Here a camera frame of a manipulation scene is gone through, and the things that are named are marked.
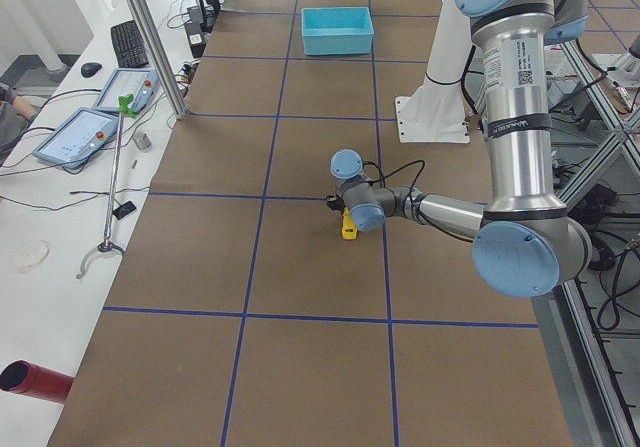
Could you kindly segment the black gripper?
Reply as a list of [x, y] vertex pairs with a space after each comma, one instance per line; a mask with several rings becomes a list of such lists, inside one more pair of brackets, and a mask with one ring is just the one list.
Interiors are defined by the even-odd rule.
[[335, 194], [327, 195], [325, 197], [325, 203], [330, 210], [339, 213], [343, 213], [346, 208], [343, 199], [339, 195]]

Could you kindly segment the person forearm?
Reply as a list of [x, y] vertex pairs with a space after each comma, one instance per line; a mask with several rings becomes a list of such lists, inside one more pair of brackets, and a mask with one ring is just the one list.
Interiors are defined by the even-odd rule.
[[15, 89], [1, 84], [1, 155], [5, 156], [12, 149], [39, 110], [23, 97], [17, 95]]

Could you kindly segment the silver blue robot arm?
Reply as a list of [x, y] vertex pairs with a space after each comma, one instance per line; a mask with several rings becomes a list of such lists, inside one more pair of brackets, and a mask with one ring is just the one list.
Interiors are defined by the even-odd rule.
[[460, 141], [465, 58], [480, 49], [492, 181], [487, 205], [389, 187], [368, 177], [350, 149], [332, 157], [336, 194], [329, 204], [345, 207], [360, 231], [403, 217], [469, 241], [480, 277], [508, 296], [541, 296], [577, 276], [591, 243], [554, 192], [544, 50], [583, 33], [587, 2], [444, 0], [424, 83], [397, 99], [397, 118], [427, 142]]

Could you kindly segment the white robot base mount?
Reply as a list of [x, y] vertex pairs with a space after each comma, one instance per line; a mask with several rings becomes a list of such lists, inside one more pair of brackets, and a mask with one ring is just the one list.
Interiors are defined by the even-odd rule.
[[395, 99], [402, 143], [470, 141], [462, 76], [471, 50], [469, 18], [455, 0], [444, 0], [424, 81], [412, 96]]

